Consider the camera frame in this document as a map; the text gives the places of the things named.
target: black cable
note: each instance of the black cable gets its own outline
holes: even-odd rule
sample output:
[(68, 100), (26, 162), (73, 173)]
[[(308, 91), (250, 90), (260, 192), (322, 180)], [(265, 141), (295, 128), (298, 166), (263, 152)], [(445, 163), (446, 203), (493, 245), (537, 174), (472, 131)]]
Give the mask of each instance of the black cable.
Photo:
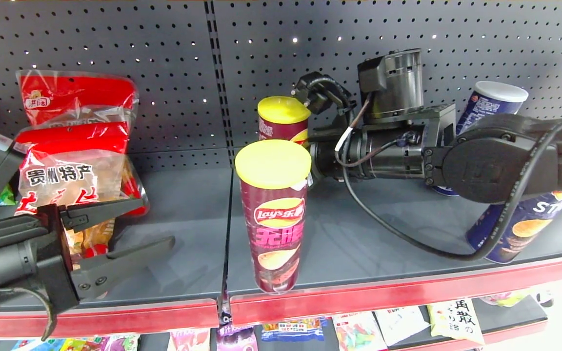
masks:
[[(509, 221), (513, 217), (513, 213), (515, 212), (515, 208), (517, 207), (518, 202), (522, 198), (522, 194), (524, 194), (524, 189), (526, 189), (526, 185), (533, 174), (533, 169), (535, 168), (535, 164), (537, 164), (538, 160), (541, 158), (542, 153), (540, 151), (545, 150), (552, 140), (562, 131), (562, 123), (556, 124), (552, 129), (548, 132), (543, 134), (543, 136), (535, 142), (535, 145), (531, 149), (528, 160), (524, 163), (522, 167), (522, 171), (520, 173), (520, 178), (513, 184), (513, 188), (511, 189), (511, 193), (509, 194), (506, 202), (504, 203), (504, 208), (502, 208), (502, 212), (500, 213), (500, 217), (493, 225), (493, 229), (491, 230), (490, 235), (487, 237), (487, 240), (482, 243), (482, 246), (475, 252), (470, 255), (463, 255), (461, 253), (449, 253), (448, 251), (442, 251), (440, 249), (435, 249), (430, 245), (426, 245), (423, 242), (419, 242), (414, 238), (406, 235), (393, 227), (393, 225), (385, 222), (381, 219), (374, 211), (370, 209), (370, 207), (366, 206), (355, 194), (352, 186), (350, 185), (350, 179), (348, 178), (348, 169), (346, 167), (342, 167), (341, 174), (343, 176), (344, 182), (346, 184), (346, 188), (350, 193), (350, 196), (357, 202), (357, 204), (364, 210), (370, 217), (376, 220), (379, 224), (383, 225), (386, 229), (394, 233), (397, 237), (403, 239), (404, 241), (412, 244), (413, 246), (422, 249), (428, 253), (435, 254), (441, 257), (452, 258), (454, 260), (460, 261), (475, 261), (487, 256), (498, 244), (506, 226), (509, 224)], [(350, 142), (345, 142), (342, 149), (342, 156), (344, 159), (348, 158), (348, 149), (350, 149)]]
[(45, 310), (47, 310), (47, 325), (45, 325), (45, 331), (43, 331), (40, 341), (47, 341), (47, 338), (51, 335), (51, 333), (53, 333), (53, 330), (58, 324), (58, 316), (56, 316), (56, 314), (53, 312), (53, 307), (51, 306), (49, 300), (47, 300), (47, 298), (36, 291), (25, 289), (22, 287), (1, 288), (0, 293), (28, 293), (29, 295), (32, 295), (33, 297), (40, 300), (42, 305), (45, 306)]

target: lower shelf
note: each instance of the lower shelf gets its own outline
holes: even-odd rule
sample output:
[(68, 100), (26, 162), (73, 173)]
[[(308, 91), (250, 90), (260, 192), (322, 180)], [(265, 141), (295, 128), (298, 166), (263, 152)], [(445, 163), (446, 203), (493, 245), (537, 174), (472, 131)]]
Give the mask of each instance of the lower shelf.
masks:
[[(495, 344), (511, 338), (541, 332), (545, 329), (548, 317), (532, 297), (519, 304), (506, 308), (488, 305), (477, 298), (473, 299), (474, 309), (481, 325), (486, 344)], [(420, 307), (424, 320), (430, 320), (426, 307)], [(324, 327), (324, 342), (261, 342), (261, 328), (257, 331), (259, 351), (338, 351), (337, 337), (332, 323)], [(446, 337), (431, 337), (430, 329), (413, 335), (389, 350), (415, 351), (463, 351), (479, 345), (468, 340), (453, 340)]]

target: gray pegboard wall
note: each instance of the gray pegboard wall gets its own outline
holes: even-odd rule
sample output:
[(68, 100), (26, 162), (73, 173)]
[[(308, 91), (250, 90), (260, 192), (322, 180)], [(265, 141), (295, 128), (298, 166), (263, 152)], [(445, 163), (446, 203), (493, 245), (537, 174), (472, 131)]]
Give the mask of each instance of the gray pegboard wall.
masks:
[[(321, 71), (357, 93), (357, 64), (421, 47), (424, 103), (464, 107), (474, 83), (521, 86), (520, 110), (562, 117), (560, 1), (215, 1), (234, 146), (257, 140), (257, 102)], [(330, 122), (313, 116), (310, 126)]]
[(131, 153), (227, 147), (203, 1), (2, 1), (0, 133), (27, 126), (14, 71), (31, 68), (131, 78)]

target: blue chip can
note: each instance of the blue chip can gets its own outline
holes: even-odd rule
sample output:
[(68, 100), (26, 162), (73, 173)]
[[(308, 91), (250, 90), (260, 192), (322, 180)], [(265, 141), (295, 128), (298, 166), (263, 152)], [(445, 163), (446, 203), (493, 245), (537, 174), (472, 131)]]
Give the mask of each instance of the blue chip can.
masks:
[[(467, 231), (465, 237), (475, 250), (487, 240), (503, 208), (504, 205), (490, 205)], [(552, 222), (561, 209), (562, 191), (520, 202), (500, 241), (486, 258), (491, 262), (508, 264)]]
[(486, 80), (477, 82), (455, 133), (463, 133), (474, 122), (491, 114), (516, 114), (527, 98), (528, 92), (521, 87)]

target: store shelf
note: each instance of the store shelf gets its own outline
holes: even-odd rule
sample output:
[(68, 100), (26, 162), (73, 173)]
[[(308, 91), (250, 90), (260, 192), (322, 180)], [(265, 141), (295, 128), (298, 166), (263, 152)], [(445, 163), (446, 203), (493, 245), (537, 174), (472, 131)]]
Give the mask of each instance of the store shelf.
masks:
[[(440, 249), (471, 253), (464, 233), (486, 205), (444, 197), (411, 180), (369, 180), (355, 188), (404, 232)], [(513, 264), (458, 262), (388, 233), (331, 180), (308, 194), (296, 286), (271, 296), (254, 282), (237, 181), (231, 213), (227, 288), (238, 325), (424, 305), (562, 279), (562, 213)]]
[[(58, 316), (53, 337), (218, 326), (230, 169), (146, 173), (141, 178), (151, 211), (117, 222), (115, 249), (174, 235), (172, 256), (150, 264), (105, 298)], [(45, 323), (38, 302), (20, 298), (0, 309), (0, 338), (37, 337)]]
[[(548, 317), (532, 297), (506, 308), (488, 305), (474, 299), (474, 309), (486, 344), (494, 344), (510, 338), (541, 332)], [(420, 307), (424, 320), (430, 322), (428, 310)], [(257, 329), (259, 351), (337, 351), (339, 350), (334, 326), (329, 323), (323, 328), (324, 342), (261, 342), (261, 327)], [(431, 337), (430, 329), (424, 329), (401, 342), (391, 345), (389, 350), (416, 351), (463, 351), (478, 347), (469, 340), (453, 340), (446, 337)]]

